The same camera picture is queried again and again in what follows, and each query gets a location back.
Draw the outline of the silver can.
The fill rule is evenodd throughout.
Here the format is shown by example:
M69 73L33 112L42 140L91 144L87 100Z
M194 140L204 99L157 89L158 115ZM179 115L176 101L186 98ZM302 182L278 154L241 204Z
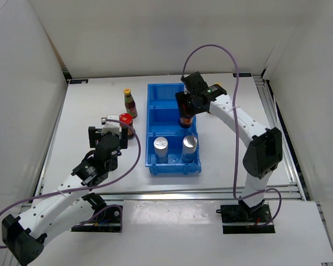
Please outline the silver can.
M196 149L198 146L198 139L193 135L188 135L183 139L183 148L181 159L186 163L194 161Z
M168 141L164 137L157 137L154 142L155 159L157 163L168 163Z

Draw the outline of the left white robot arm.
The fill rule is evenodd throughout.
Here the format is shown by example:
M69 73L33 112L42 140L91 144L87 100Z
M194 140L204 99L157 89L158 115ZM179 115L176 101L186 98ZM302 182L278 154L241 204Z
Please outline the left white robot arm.
M101 221L107 207L92 190L118 167L121 150L128 147L126 125L107 122L88 129L91 150L54 192L39 195L29 210L3 218L2 241L19 265L28 265L55 237L85 221Z

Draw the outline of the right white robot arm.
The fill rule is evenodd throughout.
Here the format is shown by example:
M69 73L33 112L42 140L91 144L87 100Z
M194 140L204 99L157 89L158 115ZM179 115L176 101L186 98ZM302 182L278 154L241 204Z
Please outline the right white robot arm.
M277 127L267 128L251 118L235 105L224 88L219 84L209 86L198 71L183 76L181 81L185 90L175 94L180 126L189 128L195 115L208 112L232 129L236 142L246 147L245 187L237 200L239 217L250 222L263 206L269 178L282 161L282 133Z

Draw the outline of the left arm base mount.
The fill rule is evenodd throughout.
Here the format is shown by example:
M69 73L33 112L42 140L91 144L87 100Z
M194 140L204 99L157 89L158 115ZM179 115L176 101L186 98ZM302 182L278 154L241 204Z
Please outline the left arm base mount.
M108 205L108 208L84 225L74 226L71 232L121 233L123 220L122 205Z

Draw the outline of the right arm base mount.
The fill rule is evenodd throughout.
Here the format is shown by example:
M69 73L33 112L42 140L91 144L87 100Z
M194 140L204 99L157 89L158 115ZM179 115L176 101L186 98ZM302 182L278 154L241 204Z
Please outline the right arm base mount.
M216 213L221 215L223 234L273 234L275 228L268 204L247 215L240 205L221 205Z

